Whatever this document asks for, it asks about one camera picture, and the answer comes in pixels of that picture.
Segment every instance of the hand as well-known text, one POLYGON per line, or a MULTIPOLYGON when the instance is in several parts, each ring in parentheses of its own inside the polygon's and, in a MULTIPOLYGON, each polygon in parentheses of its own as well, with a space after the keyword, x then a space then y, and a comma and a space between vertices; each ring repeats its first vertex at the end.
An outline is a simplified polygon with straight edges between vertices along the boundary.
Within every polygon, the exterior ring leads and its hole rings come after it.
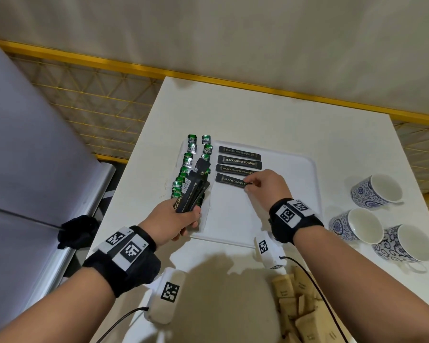
POLYGON ((197 227, 198 225, 200 207, 195 206, 192 212, 175 213, 173 205, 176 201, 176 198, 162 201, 145 220, 138 224, 151 236, 158 247, 171 239, 176 241, 179 238, 178 234, 186 236, 187 226, 197 227))
POLYGON ((267 212, 282 198, 292 198, 285 179, 272 170, 250 174, 243 181, 250 183, 245 191, 254 196, 267 212))

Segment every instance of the white table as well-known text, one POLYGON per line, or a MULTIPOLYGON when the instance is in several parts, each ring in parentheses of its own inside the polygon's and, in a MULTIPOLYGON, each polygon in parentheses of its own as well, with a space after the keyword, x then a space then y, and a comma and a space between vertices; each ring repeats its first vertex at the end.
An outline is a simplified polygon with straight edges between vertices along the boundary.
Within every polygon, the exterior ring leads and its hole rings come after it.
MULTIPOLYGON (((142 221, 166 199, 166 183, 182 139, 194 133, 310 156, 316 163, 324 223, 355 207, 349 188, 373 173, 393 176, 403 205, 375 214, 385 227, 410 223, 429 235, 429 212, 388 115, 252 91, 166 78, 93 245, 142 221)), ((357 250, 429 304, 429 262, 399 267, 372 248, 357 250)), ((254 250, 195 239, 157 252, 162 269, 189 273, 173 322, 157 328, 137 314, 105 342, 276 342, 278 317, 265 270, 254 250)), ((127 311, 146 304, 145 287, 116 302, 94 339, 127 311)))

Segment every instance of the forearm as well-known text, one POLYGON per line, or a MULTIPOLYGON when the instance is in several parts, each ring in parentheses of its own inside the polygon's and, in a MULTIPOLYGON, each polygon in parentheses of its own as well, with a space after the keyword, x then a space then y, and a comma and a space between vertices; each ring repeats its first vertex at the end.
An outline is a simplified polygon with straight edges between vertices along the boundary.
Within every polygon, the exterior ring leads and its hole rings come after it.
POLYGON ((429 342, 429 306, 336 235, 312 226, 294 244, 359 342, 429 342))
POLYGON ((114 301, 103 277, 83 267, 0 331, 0 343, 89 342, 114 301))

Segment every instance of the blue floral pattern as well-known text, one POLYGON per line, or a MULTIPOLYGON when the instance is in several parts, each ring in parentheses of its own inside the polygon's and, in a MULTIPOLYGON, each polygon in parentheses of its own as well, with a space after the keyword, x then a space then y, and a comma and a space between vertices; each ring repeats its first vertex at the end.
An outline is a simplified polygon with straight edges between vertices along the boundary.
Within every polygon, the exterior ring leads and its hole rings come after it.
POLYGON ((398 230, 400 225, 391 227, 385 231, 383 240, 373 244, 372 248, 377 255, 385 260, 402 262, 419 262, 408 254, 400 244, 398 230))
POLYGON ((338 235, 342 240, 350 242, 358 241, 359 238, 356 237, 349 226, 348 213, 349 211, 332 218, 329 221, 329 231, 338 235))
POLYGON ((351 199, 362 208, 377 208, 391 203, 380 197, 372 187, 372 176, 351 188, 351 199))

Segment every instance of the black glove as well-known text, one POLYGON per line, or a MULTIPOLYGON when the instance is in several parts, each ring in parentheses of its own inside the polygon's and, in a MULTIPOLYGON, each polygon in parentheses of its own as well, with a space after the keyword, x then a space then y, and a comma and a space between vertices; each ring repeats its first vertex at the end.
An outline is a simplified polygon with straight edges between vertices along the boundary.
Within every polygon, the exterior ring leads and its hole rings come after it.
POLYGON ((276 202, 270 208, 269 214, 273 236, 281 243, 294 244, 294 235, 301 228, 323 226, 321 220, 315 216, 315 212, 301 201, 292 198, 283 198, 276 202))
POLYGON ((154 280, 160 270, 155 250, 155 242, 139 226, 124 227, 99 244, 83 267, 95 268, 119 297, 154 280))
POLYGON ((57 235, 59 241, 57 249, 66 247, 80 249, 91 246, 99 229, 99 223, 94 217, 81 215, 63 223, 61 228, 57 235))

